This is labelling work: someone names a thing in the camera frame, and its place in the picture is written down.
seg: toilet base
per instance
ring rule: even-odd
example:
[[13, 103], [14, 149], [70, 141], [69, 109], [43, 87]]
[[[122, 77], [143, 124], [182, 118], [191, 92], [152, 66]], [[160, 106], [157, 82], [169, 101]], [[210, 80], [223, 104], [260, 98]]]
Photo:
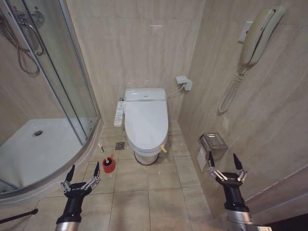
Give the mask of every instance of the toilet base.
[[147, 166], [147, 165], [152, 165], [157, 161], [159, 153], [153, 156], [143, 156], [134, 152], [134, 156], [139, 164]]

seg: red container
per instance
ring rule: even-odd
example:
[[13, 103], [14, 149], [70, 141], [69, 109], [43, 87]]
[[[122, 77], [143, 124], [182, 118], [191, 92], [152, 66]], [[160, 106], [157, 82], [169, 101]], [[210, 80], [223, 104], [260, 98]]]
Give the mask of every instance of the red container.
[[112, 157], [107, 157], [107, 159], [109, 162], [107, 163], [106, 159], [104, 159], [102, 162], [102, 166], [105, 173], [111, 173], [115, 170], [116, 162]]

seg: grab bar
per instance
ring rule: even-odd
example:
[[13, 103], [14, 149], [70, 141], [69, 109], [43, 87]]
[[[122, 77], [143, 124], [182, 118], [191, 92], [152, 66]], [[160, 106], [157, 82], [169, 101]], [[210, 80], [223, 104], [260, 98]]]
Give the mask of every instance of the grab bar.
[[40, 47], [42, 49], [41, 52], [37, 52], [37, 55], [42, 56], [45, 53], [45, 46], [44, 46], [42, 40], [40, 39], [40, 36], [39, 36], [37, 30], [30, 23], [27, 23], [25, 21], [21, 22], [21, 24], [24, 25], [24, 26], [29, 27], [34, 32], [35, 37], [37, 38], [37, 40], [39, 42], [39, 45], [40, 45]]

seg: bidet control panel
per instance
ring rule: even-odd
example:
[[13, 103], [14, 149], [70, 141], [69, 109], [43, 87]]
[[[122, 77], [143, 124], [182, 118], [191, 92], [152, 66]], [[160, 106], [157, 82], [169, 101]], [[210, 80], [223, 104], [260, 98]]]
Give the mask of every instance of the bidet control panel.
[[115, 113], [115, 127], [121, 127], [123, 121], [123, 113], [124, 113], [124, 103], [125, 101], [117, 102], [116, 113]]

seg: floor drain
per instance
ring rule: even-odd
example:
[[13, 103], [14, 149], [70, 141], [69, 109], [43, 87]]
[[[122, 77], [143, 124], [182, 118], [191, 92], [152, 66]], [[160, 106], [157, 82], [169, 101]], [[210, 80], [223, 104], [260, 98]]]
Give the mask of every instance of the floor drain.
[[33, 135], [34, 135], [34, 136], [39, 136], [39, 135], [41, 135], [42, 133], [43, 133], [42, 130], [38, 130], [38, 131], [34, 132]]
[[124, 150], [125, 148], [125, 142], [118, 142], [115, 144], [116, 150]]

